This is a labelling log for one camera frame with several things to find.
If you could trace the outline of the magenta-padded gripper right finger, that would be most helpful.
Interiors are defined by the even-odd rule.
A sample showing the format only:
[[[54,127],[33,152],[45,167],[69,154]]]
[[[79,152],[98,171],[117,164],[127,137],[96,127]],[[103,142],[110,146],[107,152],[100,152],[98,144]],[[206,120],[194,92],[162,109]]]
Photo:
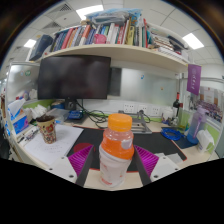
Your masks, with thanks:
[[[157,181],[179,170],[179,167],[167,156],[154,155],[135,145],[134,160],[143,185]]]

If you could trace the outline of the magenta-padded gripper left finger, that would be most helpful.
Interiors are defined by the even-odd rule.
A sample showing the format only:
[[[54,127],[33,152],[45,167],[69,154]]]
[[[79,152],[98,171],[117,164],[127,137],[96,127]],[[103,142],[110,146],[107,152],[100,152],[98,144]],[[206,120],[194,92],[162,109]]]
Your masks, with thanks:
[[[72,155],[59,157],[47,168],[47,171],[78,186],[83,186],[93,156],[94,146],[92,144],[77,144],[73,148]]]

